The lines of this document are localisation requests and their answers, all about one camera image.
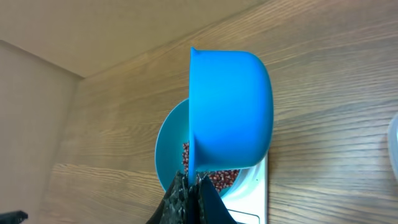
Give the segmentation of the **blue plastic scoop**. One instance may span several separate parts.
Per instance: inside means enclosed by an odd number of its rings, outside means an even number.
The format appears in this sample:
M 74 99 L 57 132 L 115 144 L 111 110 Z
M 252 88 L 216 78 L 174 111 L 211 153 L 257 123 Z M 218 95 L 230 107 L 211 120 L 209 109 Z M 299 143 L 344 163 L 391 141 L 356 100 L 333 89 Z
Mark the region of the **blue plastic scoop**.
M 274 103 L 262 61 L 250 52 L 190 51 L 188 183 L 197 172 L 245 169 L 271 145 Z

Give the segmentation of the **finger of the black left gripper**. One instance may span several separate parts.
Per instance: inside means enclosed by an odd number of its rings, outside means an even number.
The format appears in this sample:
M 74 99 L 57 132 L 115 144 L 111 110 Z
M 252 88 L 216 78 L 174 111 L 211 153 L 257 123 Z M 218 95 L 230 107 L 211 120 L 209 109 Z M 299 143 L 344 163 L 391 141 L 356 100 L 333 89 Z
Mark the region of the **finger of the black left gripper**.
M 22 210 L 0 214 L 0 224 L 21 224 L 28 219 L 28 214 Z

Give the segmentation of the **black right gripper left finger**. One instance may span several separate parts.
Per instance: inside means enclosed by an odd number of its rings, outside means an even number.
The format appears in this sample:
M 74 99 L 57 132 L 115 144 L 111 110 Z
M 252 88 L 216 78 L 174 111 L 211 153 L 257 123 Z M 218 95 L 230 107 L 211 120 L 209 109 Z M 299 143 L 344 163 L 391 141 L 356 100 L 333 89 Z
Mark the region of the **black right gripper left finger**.
M 188 207 L 187 175 L 177 171 L 172 183 L 147 224 L 184 224 Z

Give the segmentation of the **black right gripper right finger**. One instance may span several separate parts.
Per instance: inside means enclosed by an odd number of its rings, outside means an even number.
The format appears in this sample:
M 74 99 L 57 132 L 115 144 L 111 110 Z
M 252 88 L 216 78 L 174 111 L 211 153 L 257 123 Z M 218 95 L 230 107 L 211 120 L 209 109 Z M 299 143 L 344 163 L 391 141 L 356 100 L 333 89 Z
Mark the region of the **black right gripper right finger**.
M 198 184 L 195 199 L 194 223 L 237 224 L 208 176 Z

